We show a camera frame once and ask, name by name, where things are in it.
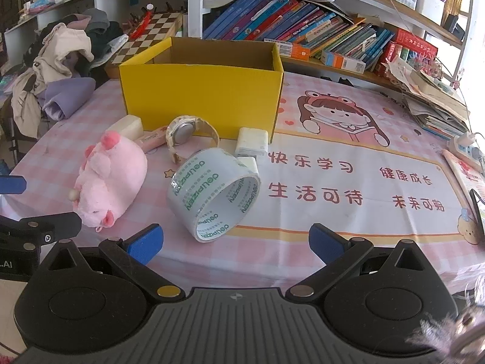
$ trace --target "white jacket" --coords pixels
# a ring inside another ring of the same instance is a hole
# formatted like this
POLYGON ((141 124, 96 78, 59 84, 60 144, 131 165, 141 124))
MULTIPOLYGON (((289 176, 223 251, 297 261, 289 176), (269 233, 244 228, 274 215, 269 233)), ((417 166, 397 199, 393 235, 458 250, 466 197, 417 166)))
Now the white jacket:
POLYGON ((89 62, 93 61, 91 40, 84 30, 68 29, 64 23, 56 25, 42 41, 44 46, 34 59, 33 67, 20 75, 13 86, 12 109, 14 120, 23 135, 37 138, 40 123, 40 106, 37 96, 47 84, 72 77, 71 70, 64 65, 66 56, 78 51, 89 62), (24 91, 28 78, 36 74, 31 91, 24 91))

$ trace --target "power strip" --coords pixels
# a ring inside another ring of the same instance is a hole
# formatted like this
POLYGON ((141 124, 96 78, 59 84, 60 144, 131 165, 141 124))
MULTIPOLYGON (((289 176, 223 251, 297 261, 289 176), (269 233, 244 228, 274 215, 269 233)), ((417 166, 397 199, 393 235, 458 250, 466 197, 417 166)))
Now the power strip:
POLYGON ((459 144, 460 136, 455 135, 453 139, 448 141, 448 150, 457 158, 467 163, 470 167, 483 174, 483 167, 480 159, 483 160, 483 153, 478 147, 473 144, 465 147, 459 144))

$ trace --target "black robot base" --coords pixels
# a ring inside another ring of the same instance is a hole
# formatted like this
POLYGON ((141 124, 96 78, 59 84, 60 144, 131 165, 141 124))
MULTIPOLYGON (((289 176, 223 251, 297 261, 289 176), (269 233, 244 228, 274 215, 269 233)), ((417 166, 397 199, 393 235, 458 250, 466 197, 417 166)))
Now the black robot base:
POLYGON ((188 296, 123 250, 57 243, 15 306, 28 349, 15 364, 438 364, 408 343, 457 307, 412 240, 375 248, 320 224, 326 266, 290 288, 193 288, 188 296))

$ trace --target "white eraser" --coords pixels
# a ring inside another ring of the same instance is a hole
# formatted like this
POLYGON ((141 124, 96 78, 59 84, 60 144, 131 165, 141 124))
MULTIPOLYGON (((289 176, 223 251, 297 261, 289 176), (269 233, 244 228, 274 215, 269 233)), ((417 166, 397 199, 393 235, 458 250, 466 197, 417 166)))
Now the white eraser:
POLYGON ((265 156, 268 152, 268 132, 261 129, 239 129, 238 142, 236 144, 236 157, 265 156))
POLYGON ((143 136, 142 120, 138 116, 126 115, 106 131, 116 131, 123 137, 134 141, 143 136))
POLYGON ((254 157, 238 157, 237 159, 246 167, 248 167, 252 172, 259 175, 258 166, 254 157))

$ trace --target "wristwatch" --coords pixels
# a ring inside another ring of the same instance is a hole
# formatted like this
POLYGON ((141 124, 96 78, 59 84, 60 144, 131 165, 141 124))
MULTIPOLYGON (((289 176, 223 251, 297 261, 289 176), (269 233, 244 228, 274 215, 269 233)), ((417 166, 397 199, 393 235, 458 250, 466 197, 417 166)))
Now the wristwatch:
POLYGON ((196 131, 209 134, 212 137, 215 145, 210 147, 219 147, 219 134, 209 122, 197 116, 179 116, 168 125, 166 132, 168 150, 175 164, 184 163, 186 158, 177 154, 174 147, 187 142, 196 131))

